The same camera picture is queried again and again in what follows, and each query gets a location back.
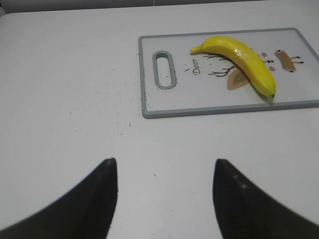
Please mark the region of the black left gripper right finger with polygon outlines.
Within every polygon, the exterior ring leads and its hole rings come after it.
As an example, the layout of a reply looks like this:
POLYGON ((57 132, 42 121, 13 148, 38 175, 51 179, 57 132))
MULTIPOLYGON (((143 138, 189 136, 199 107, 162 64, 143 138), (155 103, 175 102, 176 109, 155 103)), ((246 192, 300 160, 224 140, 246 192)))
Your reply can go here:
POLYGON ((215 162, 212 200, 224 239, 317 239, 319 226, 290 210, 226 159, 215 162))

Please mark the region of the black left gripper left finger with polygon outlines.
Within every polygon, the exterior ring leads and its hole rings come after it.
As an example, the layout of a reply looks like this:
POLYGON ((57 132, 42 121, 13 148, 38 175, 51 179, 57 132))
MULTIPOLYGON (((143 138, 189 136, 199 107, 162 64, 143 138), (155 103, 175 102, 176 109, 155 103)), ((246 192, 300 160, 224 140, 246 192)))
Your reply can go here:
POLYGON ((103 160, 61 198, 0 232, 2 239, 105 239, 118 198, 117 162, 103 160))

